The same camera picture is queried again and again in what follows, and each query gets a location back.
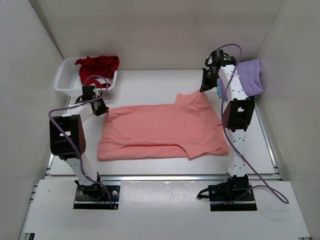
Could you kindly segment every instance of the white floor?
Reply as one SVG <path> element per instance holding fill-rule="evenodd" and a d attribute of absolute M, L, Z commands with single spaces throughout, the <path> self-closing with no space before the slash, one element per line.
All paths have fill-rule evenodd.
<path fill-rule="evenodd" d="M 25 225 L 34 240 L 298 240 L 310 237 L 290 182 L 271 181 L 290 201 L 256 188 L 257 211 L 210 212 L 206 181 L 122 181 L 118 210 L 73 209 L 73 180 L 41 180 Z"/>
<path fill-rule="evenodd" d="M 128 105 L 156 105 L 174 103 L 178 93 L 190 94 L 201 85 L 201 70 L 134 70 L 119 71 L 117 82 L 109 92 L 105 103 L 109 108 Z M 221 99 L 216 89 L 205 92 L 218 116 Z M 98 141 L 104 116 L 91 116 L 83 123 L 86 138 L 86 155 L 92 166 L 101 175 L 225 175 L 229 157 L 208 155 L 193 160 L 187 158 L 97 160 Z M 245 142 L 246 157 L 260 174 L 274 174 L 272 159 L 254 112 Z M 50 170 L 52 176 L 74 175 L 70 166 L 58 157 L 53 158 Z"/>

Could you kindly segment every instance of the folded shirt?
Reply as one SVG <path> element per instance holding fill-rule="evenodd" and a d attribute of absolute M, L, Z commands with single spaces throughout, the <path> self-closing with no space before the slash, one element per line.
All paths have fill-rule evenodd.
<path fill-rule="evenodd" d="M 240 62 L 237 67 L 241 86 L 248 97 L 257 96 L 264 92 L 260 82 L 260 71 L 260 59 Z M 217 83 L 217 92 L 219 98 L 222 98 L 222 94 L 225 91 L 225 85 L 221 78 L 217 80 Z"/>
<path fill-rule="evenodd" d="M 100 161 L 223 155 L 229 147 L 205 93 L 178 94 L 173 104 L 112 108 L 98 144 Z"/>

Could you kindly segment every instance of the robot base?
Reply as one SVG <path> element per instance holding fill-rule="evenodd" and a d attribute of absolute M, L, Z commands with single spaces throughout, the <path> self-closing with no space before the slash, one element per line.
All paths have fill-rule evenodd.
<path fill-rule="evenodd" d="M 229 193 L 230 184 L 228 182 L 220 183 L 217 185 L 209 185 L 209 199 L 211 212 L 223 211 L 256 211 L 257 205 L 253 191 L 249 191 L 244 197 L 230 204 L 218 204 L 228 202 L 239 198 L 246 191 L 233 191 Z"/>
<path fill-rule="evenodd" d="M 110 208 L 109 198 L 107 194 L 102 195 L 100 198 L 91 198 L 84 195 L 78 186 L 75 192 L 73 209 L 101 209 L 101 210 L 117 210 L 119 208 L 120 186 L 119 185 L 106 185 L 111 199 L 112 208 Z"/>

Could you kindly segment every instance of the purple cloth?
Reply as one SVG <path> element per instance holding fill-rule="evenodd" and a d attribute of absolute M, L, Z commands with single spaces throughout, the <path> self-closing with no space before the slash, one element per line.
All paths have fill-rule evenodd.
<path fill-rule="evenodd" d="M 260 95 L 264 92 L 260 83 L 260 71 L 260 59 L 240 62 L 238 65 L 237 72 L 240 82 L 248 97 Z M 223 93 L 225 91 L 225 86 L 222 79 L 219 78 L 217 82 Z"/>

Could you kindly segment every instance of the white basket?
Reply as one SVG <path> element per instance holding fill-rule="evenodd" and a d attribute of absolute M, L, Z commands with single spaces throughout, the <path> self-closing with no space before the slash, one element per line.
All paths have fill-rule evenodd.
<path fill-rule="evenodd" d="M 63 60 L 59 71 L 54 81 L 54 89 L 62 91 L 69 96 L 80 96 L 82 95 L 82 83 L 79 76 L 80 64 L 75 65 L 75 62 L 81 57 L 70 57 Z M 109 79 L 112 85 L 108 88 L 111 90 L 117 81 L 118 71 L 114 71 L 113 79 Z M 106 83 L 102 78 L 96 78 L 100 83 Z"/>

